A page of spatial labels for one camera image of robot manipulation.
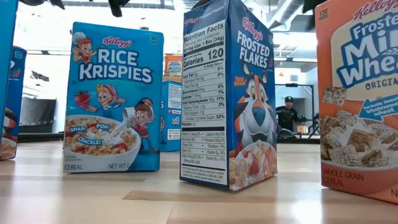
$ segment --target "person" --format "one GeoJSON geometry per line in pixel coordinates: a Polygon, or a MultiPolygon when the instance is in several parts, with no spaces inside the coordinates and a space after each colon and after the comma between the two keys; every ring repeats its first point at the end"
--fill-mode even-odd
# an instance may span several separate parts
{"type": "Polygon", "coordinates": [[[293,131],[294,123],[298,123],[297,111],[293,108],[293,97],[285,97],[285,106],[279,106],[276,108],[276,114],[278,115],[278,125],[281,128],[293,131]]]}

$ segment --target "kellogg's logo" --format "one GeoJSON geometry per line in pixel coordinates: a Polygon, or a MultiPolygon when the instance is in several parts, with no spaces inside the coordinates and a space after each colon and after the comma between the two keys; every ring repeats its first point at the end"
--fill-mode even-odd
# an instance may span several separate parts
{"type": "Polygon", "coordinates": [[[359,8],[354,14],[354,20],[362,19],[370,13],[374,13],[380,10],[387,12],[390,9],[398,7],[398,0],[375,0],[374,2],[367,2],[364,6],[359,8]]]}
{"type": "Polygon", "coordinates": [[[131,40],[120,40],[119,37],[105,37],[102,41],[103,44],[109,45],[109,44],[114,44],[118,45],[119,47],[126,48],[128,46],[132,45],[131,40]]]}
{"type": "Polygon", "coordinates": [[[190,19],[187,19],[186,21],[184,21],[184,26],[187,26],[187,25],[189,25],[189,24],[194,24],[194,23],[196,23],[197,21],[199,20],[199,18],[190,18],[190,19]]]}
{"type": "Polygon", "coordinates": [[[254,28],[254,23],[249,20],[248,17],[244,17],[242,20],[242,25],[245,30],[249,31],[251,34],[253,34],[253,39],[255,41],[262,40],[262,32],[258,31],[254,28]]]}

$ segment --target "orange cereal box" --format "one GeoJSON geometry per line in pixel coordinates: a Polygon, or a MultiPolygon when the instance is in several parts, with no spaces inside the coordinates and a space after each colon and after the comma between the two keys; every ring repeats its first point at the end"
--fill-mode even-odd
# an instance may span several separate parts
{"type": "Polygon", "coordinates": [[[398,0],[315,12],[322,185],[398,203],[398,0]]]}
{"type": "Polygon", "coordinates": [[[166,81],[182,82],[182,55],[165,55],[163,82],[166,81]]]}

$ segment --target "tony the tiger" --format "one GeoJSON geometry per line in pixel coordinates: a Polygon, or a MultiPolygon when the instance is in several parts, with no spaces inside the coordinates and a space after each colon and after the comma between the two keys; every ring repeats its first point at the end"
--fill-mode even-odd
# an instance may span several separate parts
{"type": "Polygon", "coordinates": [[[276,117],[266,93],[267,73],[263,71],[261,77],[255,75],[246,64],[243,65],[243,72],[247,75],[246,91],[235,107],[234,126],[238,142],[230,157],[236,157],[242,149],[257,140],[272,146],[275,144],[276,117]]]}

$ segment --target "blue cereal box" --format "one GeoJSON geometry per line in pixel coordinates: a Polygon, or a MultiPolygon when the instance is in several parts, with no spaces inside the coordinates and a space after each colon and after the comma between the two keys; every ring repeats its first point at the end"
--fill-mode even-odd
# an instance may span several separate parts
{"type": "Polygon", "coordinates": [[[181,84],[163,82],[162,117],[160,118],[160,150],[181,148],[181,84]]]}
{"type": "Polygon", "coordinates": [[[163,34],[76,22],[64,172],[159,170],[163,34]]]}
{"type": "Polygon", "coordinates": [[[184,14],[180,179],[239,190],[277,173],[272,33],[240,0],[184,14]]]}
{"type": "Polygon", "coordinates": [[[22,88],[26,50],[13,47],[8,80],[7,103],[4,113],[0,160],[15,158],[18,142],[19,115],[21,115],[22,88]]]}
{"type": "MultiPolygon", "coordinates": [[[[3,21],[0,24],[0,117],[4,116],[4,109],[6,107],[8,75],[12,41],[14,39],[15,19],[17,16],[17,5],[18,0],[0,1],[0,21],[3,21]]],[[[3,127],[2,119],[0,119],[0,127],[3,127]]]]}

